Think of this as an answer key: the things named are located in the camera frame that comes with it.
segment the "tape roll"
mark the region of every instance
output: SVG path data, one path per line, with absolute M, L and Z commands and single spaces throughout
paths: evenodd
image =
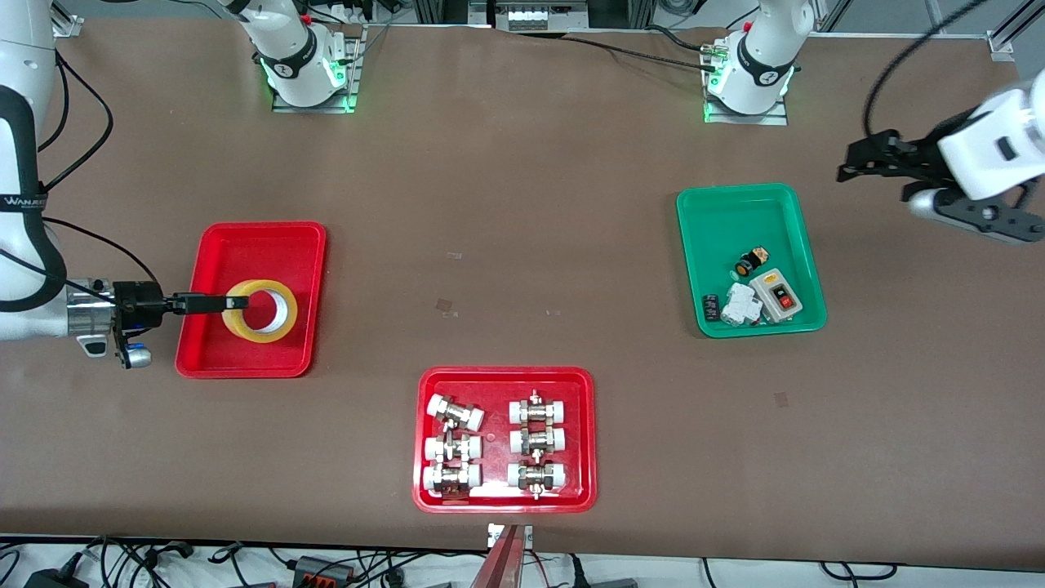
M 275 344 L 294 329 L 298 322 L 298 301 L 294 298 L 291 288 L 274 279 L 248 279 L 232 286 L 227 297 L 250 297 L 251 293 L 264 291 L 272 297 L 276 303 L 276 316 L 272 323 L 263 329 L 251 329 L 243 321 L 241 309 L 229 310 L 222 313 L 222 321 L 225 327 L 233 335 L 241 339 L 247 339 L 252 344 Z

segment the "brown table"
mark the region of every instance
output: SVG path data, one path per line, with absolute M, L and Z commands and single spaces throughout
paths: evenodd
M 695 58 L 653 34 L 600 39 Z M 131 246 L 168 289 L 187 286 L 211 222 L 321 220 L 315 364 L 299 380 L 186 380 L 173 319 L 147 337 L 145 371 L 72 342 L 0 347 L 0 527 L 478 548 L 497 519 L 537 525 L 553 551 L 1045 567 L 1045 248 L 916 219 L 902 180 L 834 182 L 904 43 L 810 40 L 791 125 L 753 127 L 703 123 L 692 71 L 396 28 L 356 114 L 288 116 L 268 111 L 235 23 L 89 21 L 61 48 L 116 130 L 49 212 Z M 986 43 L 931 43 L 876 126 L 921 136 L 1013 78 Z M 97 105 L 72 98 L 43 177 L 100 132 Z M 675 196 L 775 181 L 800 195 L 828 325 L 710 340 Z M 140 275 L 61 233 L 73 275 Z M 595 508 L 419 512 L 417 381 L 437 364 L 590 371 Z

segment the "red tray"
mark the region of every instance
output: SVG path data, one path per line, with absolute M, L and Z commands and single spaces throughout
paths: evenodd
M 566 485 L 542 494 L 539 500 L 508 486 L 508 464 L 522 456 L 512 455 L 508 432 L 518 425 L 508 422 L 508 403 L 526 400 L 537 390 L 547 402 L 562 401 L 566 449 L 548 461 L 565 466 Z M 483 457 L 474 463 L 483 468 L 483 486 L 471 489 L 463 500 L 443 500 L 424 489 L 421 471 L 424 440 L 437 437 L 443 424 L 428 417 L 433 395 L 450 397 L 457 404 L 473 404 L 486 411 L 479 436 Z M 414 503 L 425 513 L 583 513 L 595 504 L 595 383 L 579 368 L 433 368 L 421 377 L 417 398 L 417 427 L 414 438 Z
M 308 370 L 323 279 L 326 229 L 314 221 L 218 222 L 200 238 L 192 291 L 224 293 L 245 279 L 275 279 L 294 291 L 298 323 L 279 342 L 251 344 L 233 335 L 220 315 L 186 316 L 175 366 L 186 378 L 296 378 Z M 264 327 L 272 298 L 257 293 L 243 311 Z

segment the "switch box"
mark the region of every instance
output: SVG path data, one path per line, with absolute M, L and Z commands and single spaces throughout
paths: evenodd
M 789 321 L 802 312 L 802 301 L 780 269 L 770 269 L 760 275 L 749 285 L 754 288 L 754 296 L 762 301 L 762 314 L 769 323 Z

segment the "power adapter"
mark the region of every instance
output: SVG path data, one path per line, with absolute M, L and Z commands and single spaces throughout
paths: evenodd
M 25 588 L 91 588 L 87 582 L 69 577 L 64 578 L 56 569 L 42 569 L 32 572 Z

